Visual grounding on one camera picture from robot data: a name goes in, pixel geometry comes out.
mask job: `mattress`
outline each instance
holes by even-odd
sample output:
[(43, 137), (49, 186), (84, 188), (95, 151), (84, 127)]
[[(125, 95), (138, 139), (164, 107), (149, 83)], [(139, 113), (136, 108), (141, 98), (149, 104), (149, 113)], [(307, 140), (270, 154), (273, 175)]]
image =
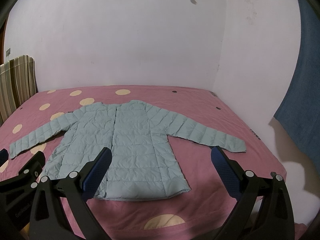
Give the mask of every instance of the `mattress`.
[[(206, 126), (245, 141), (246, 153), (230, 153), (244, 170), (271, 178), (286, 171), (264, 143), (226, 104), (207, 90), (168, 86), (100, 86), (50, 90), (35, 94), (0, 127), (0, 147), (9, 145), (57, 116), (93, 102), (121, 104), (132, 99), (181, 113)], [(0, 180), (14, 177), (38, 150), (49, 158), (62, 140), (59, 134), (18, 155), (0, 168)], [(112, 239), (192, 239), (220, 227), (233, 209), (231, 198), (214, 166), (210, 148), (169, 136), (173, 153), (191, 191), (170, 199), (122, 202), (90, 199), (92, 213)], [(63, 206), (74, 232), (83, 236), (68, 206)]]

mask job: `wall switch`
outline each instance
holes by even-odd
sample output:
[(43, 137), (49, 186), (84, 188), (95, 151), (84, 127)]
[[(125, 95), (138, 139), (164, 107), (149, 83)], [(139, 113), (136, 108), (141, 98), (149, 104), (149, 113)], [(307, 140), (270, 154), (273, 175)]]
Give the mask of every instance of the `wall switch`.
[(11, 48), (9, 48), (9, 49), (6, 51), (6, 53), (5, 53), (6, 57), (8, 57), (8, 56), (10, 55), (10, 53), (11, 53)]

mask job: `blue gripper pad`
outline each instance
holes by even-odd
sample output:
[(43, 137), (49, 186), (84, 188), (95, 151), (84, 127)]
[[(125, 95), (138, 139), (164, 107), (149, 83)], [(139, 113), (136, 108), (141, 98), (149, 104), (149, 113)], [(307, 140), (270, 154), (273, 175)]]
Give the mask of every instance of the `blue gripper pad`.
[(211, 161), (230, 197), (239, 201), (242, 196), (240, 180), (217, 147), (213, 147), (211, 150)]
[(93, 198), (96, 193), (104, 175), (112, 161), (112, 153), (108, 148), (103, 149), (103, 153), (100, 158), (96, 161), (94, 166), (91, 168), (90, 172), (86, 176), (85, 180), (82, 183), (82, 199), (87, 201), (90, 198)]
[(9, 153), (6, 149), (0, 151), (0, 167), (9, 160)]

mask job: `white wall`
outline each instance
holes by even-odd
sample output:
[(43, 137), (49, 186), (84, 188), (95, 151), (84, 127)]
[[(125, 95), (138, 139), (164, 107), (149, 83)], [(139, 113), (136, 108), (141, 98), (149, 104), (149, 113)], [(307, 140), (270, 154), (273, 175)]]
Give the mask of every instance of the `white wall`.
[(253, 129), (287, 170), (295, 222), (320, 207), (320, 180), (273, 115), (289, 87), (300, 48), (298, 0), (227, 0), (214, 92)]
[(35, 59), (39, 91), (150, 84), (212, 90), (226, 0), (18, 0), (4, 51)]

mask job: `wall stain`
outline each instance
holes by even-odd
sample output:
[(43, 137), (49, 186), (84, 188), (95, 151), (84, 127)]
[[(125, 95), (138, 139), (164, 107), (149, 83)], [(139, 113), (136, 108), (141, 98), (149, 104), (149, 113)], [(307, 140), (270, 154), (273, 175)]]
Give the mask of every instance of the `wall stain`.
[(257, 12), (255, 9), (255, 2), (258, 0), (244, 0), (247, 3), (247, 10), (249, 15), (246, 17), (246, 20), (249, 25), (254, 25), (254, 20), (257, 17)]

